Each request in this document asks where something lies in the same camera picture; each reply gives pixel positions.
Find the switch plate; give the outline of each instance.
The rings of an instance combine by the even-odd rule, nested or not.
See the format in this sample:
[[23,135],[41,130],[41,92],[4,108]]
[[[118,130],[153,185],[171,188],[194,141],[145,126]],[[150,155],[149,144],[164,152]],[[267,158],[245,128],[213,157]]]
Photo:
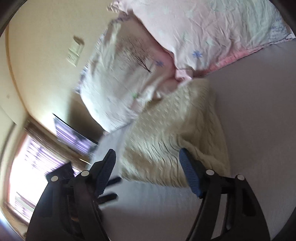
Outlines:
[[67,60],[73,64],[74,66],[77,65],[78,60],[79,60],[79,56],[75,53],[73,53],[70,49],[68,50],[68,56],[67,56]]
[[82,40],[78,39],[77,37],[74,37],[69,50],[71,50],[73,53],[80,56],[80,54],[83,50],[83,47],[84,47],[84,44],[83,44]]

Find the cable knit pattern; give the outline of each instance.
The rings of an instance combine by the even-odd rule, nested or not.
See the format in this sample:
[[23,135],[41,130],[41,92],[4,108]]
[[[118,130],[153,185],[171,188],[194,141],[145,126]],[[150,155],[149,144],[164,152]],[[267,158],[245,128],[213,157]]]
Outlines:
[[206,168],[230,173],[226,142],[205,79],[194,79],[159,102],[150,103],[131,126],[120,160],[127,180],[187,187],[178,160],[187,148]]

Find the tv screen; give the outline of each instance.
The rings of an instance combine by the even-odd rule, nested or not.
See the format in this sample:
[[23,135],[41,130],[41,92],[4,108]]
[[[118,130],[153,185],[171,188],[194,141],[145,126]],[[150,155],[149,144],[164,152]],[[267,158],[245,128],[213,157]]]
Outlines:
[[59,141],[79,154],[91,157],[92,153],[97,148],[97,143],[95,141],[91,141],[79,134],[56,115],[54,115],[54,124]]

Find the white pillowcase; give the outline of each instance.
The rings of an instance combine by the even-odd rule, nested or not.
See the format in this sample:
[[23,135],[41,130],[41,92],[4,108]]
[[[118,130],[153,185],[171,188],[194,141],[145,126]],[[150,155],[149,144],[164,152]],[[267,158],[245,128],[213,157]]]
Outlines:
[[146,103],[174,91],[173,58],[134,17],[110,22],[83,72],[79,93],[91,116],[108,132],[142,112]]
[[269,0],[115,0],[175,56],[178,69],[218,70],[295,36]]

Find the blue flower pattern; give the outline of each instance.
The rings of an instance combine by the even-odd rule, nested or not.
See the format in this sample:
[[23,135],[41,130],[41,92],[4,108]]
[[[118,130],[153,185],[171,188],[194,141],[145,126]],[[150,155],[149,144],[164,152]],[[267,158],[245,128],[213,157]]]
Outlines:
[[202,53],[198,50],[195,50],[195,51],[193,51],[192,56],[194,58],[200,59],[200,58],[202,58]]
[[164,63],[161,61],[161,60],[156,60],[155,61],[155,64],[156,64],[156,66],[158,66],[158,67],[163,67],[164,66]]

